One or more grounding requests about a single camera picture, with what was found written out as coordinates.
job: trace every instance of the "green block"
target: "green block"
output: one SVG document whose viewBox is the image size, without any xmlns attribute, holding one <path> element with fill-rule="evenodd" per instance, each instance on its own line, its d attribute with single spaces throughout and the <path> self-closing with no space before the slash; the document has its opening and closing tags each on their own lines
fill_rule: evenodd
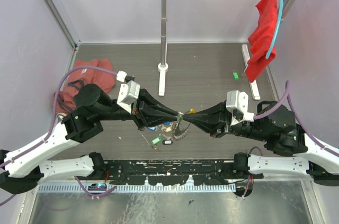
<svg viewBox="0 0 339 224">
<path fill-rule="evenodd" d="M 238 73 L 236 73 L 236 72 L 233 72 L 233 76 L 234 76 L 234 79 L 235 79 L 235 80 L 239 80 Z"/>
<path fill-rule="evenodd" d="M 156 145 L 161 142 L 161 137 L 156 137 L 155 139 L 152 140 L 152 145 Z"/>
</svg>

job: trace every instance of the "red cloth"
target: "red cloth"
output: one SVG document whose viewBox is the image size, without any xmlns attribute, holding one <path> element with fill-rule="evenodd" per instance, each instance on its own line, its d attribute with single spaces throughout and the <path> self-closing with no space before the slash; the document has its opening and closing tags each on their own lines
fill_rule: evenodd
<svg viewBox="0 0 339 224">
<path fill-rule="evenodd" d="M 95 66 L 113 71 L 113 67 L 109 59 L 94 59 L 89 62 L 77 60 L 74 64 L 74 68 L 80 66 Z M 108 93 L 115 85 L 115 78 L 111 74 L 94 69 L 76 70 L 69 75 L 64 89 L 60 91 L 60 98 L 58 99 L 57 104 L 58 113 L 67 114 L 70 112 L 69 108 L 72 110 L 76 109 L 73 97 L 79 92 L 76 87 L 81 88 L 82 84 L 81 82 L 76 82 L 72 84 L 72 86 L 68 84 L 77 80 L 82 80 L 84 85 L 90 83 L 96 84 L 106 93 Z"/>
<path fill-rule="evenodd" d="M 266 66 L 275 58 L 275 47 L 273 47 L 269 59 L 266 59 L 265 56 L 270 48 L 278 19 L 277 1 L 261 0 L 256 5 L 259 11 L 258 27 L 248 37 L 251 45 L 249 51 L 252 53 L 252 56 L 247 62 L 248 66 L 245 70 L 245 74 L 251 83 L 256 80 Z"/>
</svg>

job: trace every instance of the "robotic arm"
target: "robotic arm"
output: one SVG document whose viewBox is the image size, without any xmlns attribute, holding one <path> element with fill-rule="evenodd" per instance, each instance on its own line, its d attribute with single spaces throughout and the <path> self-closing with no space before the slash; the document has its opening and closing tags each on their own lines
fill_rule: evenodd
<svg viewBox="0 0 339 224">
<path fill-rule="evenodd" d="M 103 120 L 133 120 L 139 130 L 178 120 L 180 113 L 158 102 L 146 89 L 140 89 L 140 85 L 134 82 L 133 78 L 129 79 L 126 84 L 121 85 L 119 96 L 115 100 L 111 100 L 95 84 L 82 87 L 74 97 L 77 109 L 56 125 L 52 136 L 40 147 L 3 167 L 5 172 L 0 174 L 0 187 L 12 194 L 19 194 L 49 180 L 71 176 L 98 179 L 103 177 L 108 169 L 98 153 L 71 160 L 48 159 L 102 132 L 100 121 Z M 266 112 L 275 103 L 261 102 L 257 107 L 258 113 Z M 283 156 L 235 154 L 231 167 L 229 165 L 226 167 L 225 164 L 218 167 L 219 164 L 211 164 L 215 165 L 212 169 L 225 171 L 223 175 L 215 175 L 218 182 L 230 178 L 243 178 L 250 174 L 261 178 L 263 173 L 279 173 L 311 176 L 318 184 L 339 185 L 339 158 L 311 141 L 301 126 L 296 124 L 293 112 L 282 105 L 272 114 L 254 120 L 254 114 L 249 113 L 247 108 L 248 95 L 232 91 L 228 92 L 224 102 L 209 109 L 192 114 L 180 114 L 184 121 L 194 124 L 212 137 L 220 138 L 226 134 L 234 134 L 263 141 L 266 142 L 264 146 L 267 150 Z M 12 160 L 20 152 L 44 140 L 45 136 L 16 151 L 0 150 L 0 163 Z M 339 153 L 338 149 L 327 147 Z M 119 171 L 125 172 L 125 175 L 134 174 L 129 168 Z M 207 175 L 209 179 L 214 176 L 211 173 Z"/>
</svg>

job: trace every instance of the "white wall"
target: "white wall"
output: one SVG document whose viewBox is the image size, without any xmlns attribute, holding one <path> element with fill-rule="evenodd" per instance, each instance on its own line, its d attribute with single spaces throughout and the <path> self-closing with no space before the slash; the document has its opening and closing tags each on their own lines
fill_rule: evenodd
<svg viewBox="0 0 339 224">
<path fill-rule="evenodd" d="M 72 48 L 43 0 L 0 4 L 0 149 L 14 150 L 47 131 Z M 8 196 L 0 189 L 0 202 Z M 14 223 L 22 199 L 0 207 L 1 223 Z"/>
<path fill-rule="evenodd" d="M 54 0 L 82 43 L 160 42 L 160 0 Z M 246 41 L 259 0 L 168 0 L 168 41 Z"/>
<path fill-rule="evenodd" d="M 339 147 L 339 0 L 298 0 L 281 24 L 272 69 L 319 139 Z M 339 187 L 316 186 L 328 223 L 339 221 Z"/>
</svg>

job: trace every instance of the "light blue clothes hanger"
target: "light blue clothes hanger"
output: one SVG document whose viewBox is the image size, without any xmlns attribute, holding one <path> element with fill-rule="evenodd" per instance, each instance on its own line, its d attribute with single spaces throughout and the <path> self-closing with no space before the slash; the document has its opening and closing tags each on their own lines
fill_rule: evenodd
<svg viewBox="0 0 339 224">
<path fill-rule="evenodd" d="M 270 45 L 270 48 L 268 50 L 268 52 L 266 53 L 266 59 L 268 59 L 271 55 L 271 52 L 273 50 L 274 44 L 275 44 L 275 40 L 276 40 L 276 36 L 278 35 L 279 32 L 279 27 L 280 27 L 280 22 L 281 22 L 281 18 L 282 18 L 282 9 L 284 7 L 284 0 L 280 0 L 279 3 L 279 11 L 278 11 L 278 20 L 276 22 L 276 26 L 275 26 L 275 30 L 274 30 L 274 36 Z"/>
</svg>

